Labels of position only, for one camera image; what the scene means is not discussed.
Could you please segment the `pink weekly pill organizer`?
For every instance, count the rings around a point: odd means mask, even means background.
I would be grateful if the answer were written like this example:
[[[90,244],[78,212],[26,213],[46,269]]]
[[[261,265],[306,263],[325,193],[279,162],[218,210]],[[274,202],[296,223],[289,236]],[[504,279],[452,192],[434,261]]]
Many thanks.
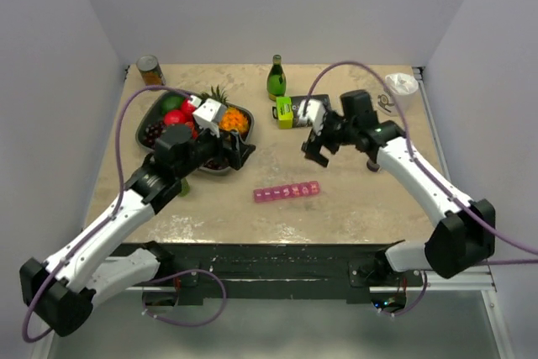
[[[320,194],[317,181],[297,182],[273,187],[258,188],[253,191],[255,203],[269,203],[290,198],[306,198]]]

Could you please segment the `green lidded pill bottle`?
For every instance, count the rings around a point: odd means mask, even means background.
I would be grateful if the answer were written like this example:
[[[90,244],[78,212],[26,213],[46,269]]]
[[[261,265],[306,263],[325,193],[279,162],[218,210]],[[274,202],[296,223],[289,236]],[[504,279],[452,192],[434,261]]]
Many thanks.
[[[178,194],[180,198],[187,196],[190,193],[190,185],[186,178],[181,180],[181,191]]]

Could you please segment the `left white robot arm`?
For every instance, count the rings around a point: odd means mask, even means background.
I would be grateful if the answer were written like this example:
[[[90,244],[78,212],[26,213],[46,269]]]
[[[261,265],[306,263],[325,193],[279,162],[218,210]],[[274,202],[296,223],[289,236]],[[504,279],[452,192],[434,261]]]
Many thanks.
[[[166,129],[141,167],[120,183],[119,195],[107,210],[54,255],[44,261],[30,258],[20,267],[22,298],[28,307],[24,341],[38,340],[27,329],[32,314],[59,336],[80,328],[97,300],[98,288],[89,285],[96,270],[128,235],[181,192],[182,179],[217,159],[238,171],[255,149],[236,131],[215,134],[203,129],[193,136],[184,124]]]

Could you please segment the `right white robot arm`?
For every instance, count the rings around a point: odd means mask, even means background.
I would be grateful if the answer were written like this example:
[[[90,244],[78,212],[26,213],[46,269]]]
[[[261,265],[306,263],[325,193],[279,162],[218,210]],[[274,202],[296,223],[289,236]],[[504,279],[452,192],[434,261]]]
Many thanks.
[[[449,279],[491,257],[495,250],[493,205],[485,199],[474,201],[452,186],[422,158],[395,122],[380,122],[367,91],[346,92],[340,102],[341,114],[312,98],[299,104],[300,122],[312,127],[302,145],[306,159],[327,166],[322,149],[335,154],[342,146],[354,146],[390,173],[434,226],[424,242],[400,241],[378,252],[372,266],[376,279],[392,286],[409,270],[428,270]]]

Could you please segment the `black and green box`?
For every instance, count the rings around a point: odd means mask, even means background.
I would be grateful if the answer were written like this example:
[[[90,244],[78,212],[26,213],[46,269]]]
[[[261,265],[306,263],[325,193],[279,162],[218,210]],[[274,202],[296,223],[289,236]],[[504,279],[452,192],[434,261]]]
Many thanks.
[[[272,116],[279,129],[295,129],[312,125],[309,116],[303,116],[303,101],[306,96],[282,96],[275,98]]]

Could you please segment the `red apple upper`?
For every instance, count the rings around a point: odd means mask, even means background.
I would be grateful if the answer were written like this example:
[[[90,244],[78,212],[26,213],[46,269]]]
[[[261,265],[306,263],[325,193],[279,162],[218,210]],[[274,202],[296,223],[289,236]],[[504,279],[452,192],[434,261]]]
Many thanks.
[[[196,109],[197,109],[197,106],[190,99],[185,99],[181,106],[181,111],[183,115],[186,117],[186,119],[188,120],[193,119],[193,113],[196,111]]]

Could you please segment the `red apple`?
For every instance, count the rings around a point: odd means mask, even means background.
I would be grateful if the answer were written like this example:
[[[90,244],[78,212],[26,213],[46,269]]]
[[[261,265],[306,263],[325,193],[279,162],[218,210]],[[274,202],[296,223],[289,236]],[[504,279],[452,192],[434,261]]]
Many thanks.
[[[163,122],[165,126],[185,124],[187,122],[187,117],[180,109],[173,109],[165,114]]]
[[[190,99],[185,99],[181,106],[181,111],[183,115],[186,117],[186,119],[188,120],[193,119],[193,113],[196,111],[196,109],[197,109],[197,106]]]

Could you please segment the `small pineapple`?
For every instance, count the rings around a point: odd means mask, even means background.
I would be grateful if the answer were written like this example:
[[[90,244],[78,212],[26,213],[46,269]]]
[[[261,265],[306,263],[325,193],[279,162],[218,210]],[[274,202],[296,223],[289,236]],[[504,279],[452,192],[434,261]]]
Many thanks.
[[[217,85],[216,87],[211,86],[209,91],[202,92],[200,94],[200,98],[203,101],[205,101],[207,99],[213,99],[213,100],[215,100],[215,101],[217,101],[219,103],[222,103],[224,105],[228,104],[227,92],[223,88],[220,88],[219,85]]]

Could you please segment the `red apple lower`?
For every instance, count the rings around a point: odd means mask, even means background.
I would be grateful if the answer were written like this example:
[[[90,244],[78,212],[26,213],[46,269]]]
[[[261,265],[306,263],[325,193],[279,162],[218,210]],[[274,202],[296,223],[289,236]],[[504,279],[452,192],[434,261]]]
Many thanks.
[[[163,122],[165,126],[185,124],[187,122],[187,117],[180,109],[173,109],[165,114]]]

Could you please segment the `green lime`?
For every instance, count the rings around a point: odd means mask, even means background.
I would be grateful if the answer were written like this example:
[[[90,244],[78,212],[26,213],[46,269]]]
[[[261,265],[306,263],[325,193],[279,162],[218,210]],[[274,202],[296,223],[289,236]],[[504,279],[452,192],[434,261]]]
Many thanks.
[[[172,110],[180,109],[183,101],[184,101],[184,97],[182,96],[177,96],[177,95],[167,96],[160,104],[161,114],[166,115]]]

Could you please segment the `dark grey fruit tray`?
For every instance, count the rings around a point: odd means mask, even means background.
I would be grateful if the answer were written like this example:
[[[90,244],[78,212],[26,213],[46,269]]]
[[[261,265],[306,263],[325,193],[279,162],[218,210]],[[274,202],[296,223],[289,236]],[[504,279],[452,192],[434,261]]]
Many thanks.
[[[138,129],[136,130],[136,133],[135,133],[135,139],[138,143],[138,145],[142,148],[142,150],[144,150],[145,152],[151,152],[152,150],[149,149],[149,148],[145,148],[144,146],[142,146],[138,139],[137,139],[137,136],[138,136],[138,133],[141,129],[143,129],[147,124],[152,124],[152,123],[155,123],[157,120],[160,120],[160,119],[163,119],[165,115],[162,115],[161,114],[161,110],[160,110],[160,104],[161,102],[167,97],[167,96],[170,96],[170,95],[177,95],[177,96],[180,96],[174,92],[165,92],[164,94],[160,95],[154,102],[153,104],[149,107],[148,111],[145,113],[145,116],[144,118],[140,121],[140,125],[138,127]],[[253,128],[254,128],[254,116],[252,115],[252,113],[250,111],[248,111],[246,108],[244,107],[241,107],[239,105],[236,105],[236,104],[233,104],[233,103],[229,103],[229,106],[230,107],[234,107],[234,108],[237,108],[239,109],[240,111],[242,111],[248,118],[248,121],[249,121],[249,124],[250,124],[250,128],[249,130],[242,134],[242,138],[245,142],[248,142],[250,137],[251,137],[251,134],[252,134],[252,131],[253,131]]]

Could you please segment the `green glass bottle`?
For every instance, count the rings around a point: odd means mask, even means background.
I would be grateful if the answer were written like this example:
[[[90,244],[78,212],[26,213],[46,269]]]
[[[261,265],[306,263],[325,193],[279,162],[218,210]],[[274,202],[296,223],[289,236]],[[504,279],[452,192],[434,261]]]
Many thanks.
[[[283,97],[287,90],[287,79],[282,68],[282,57],[272,57],[272,67],[266,79],[266,91],[268,97],[275,101],[277,97]]]

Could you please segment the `tin food can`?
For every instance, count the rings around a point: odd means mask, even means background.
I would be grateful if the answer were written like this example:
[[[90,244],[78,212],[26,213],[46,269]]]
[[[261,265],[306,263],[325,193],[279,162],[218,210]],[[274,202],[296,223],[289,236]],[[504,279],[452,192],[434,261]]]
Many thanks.
[[[161,66],[156,56],[143,55],[136,61],[136,67],[146,86],[166,85]]]

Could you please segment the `white toilet paper roll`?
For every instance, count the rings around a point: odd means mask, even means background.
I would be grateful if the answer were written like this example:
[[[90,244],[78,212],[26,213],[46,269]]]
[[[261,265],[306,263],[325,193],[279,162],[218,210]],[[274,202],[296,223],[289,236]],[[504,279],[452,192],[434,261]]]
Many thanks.
[[[405,113],[413,104],[414,97],[419,92],[417,80],[405,73],[392,73],[385,76],[384,82],[388,91],[382,90],[377,97],[378,109],[388,116],[397,116],[397,102],[400,109]]]

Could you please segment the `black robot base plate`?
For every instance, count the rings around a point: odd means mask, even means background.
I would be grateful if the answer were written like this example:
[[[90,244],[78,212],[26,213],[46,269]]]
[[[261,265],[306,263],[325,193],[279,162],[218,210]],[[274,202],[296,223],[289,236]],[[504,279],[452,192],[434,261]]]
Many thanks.
[[[383,245],[146,244],[160,264],[156,278],[180,304],[205,299],[343,300],[400,308],[423,278],[394,272]]]

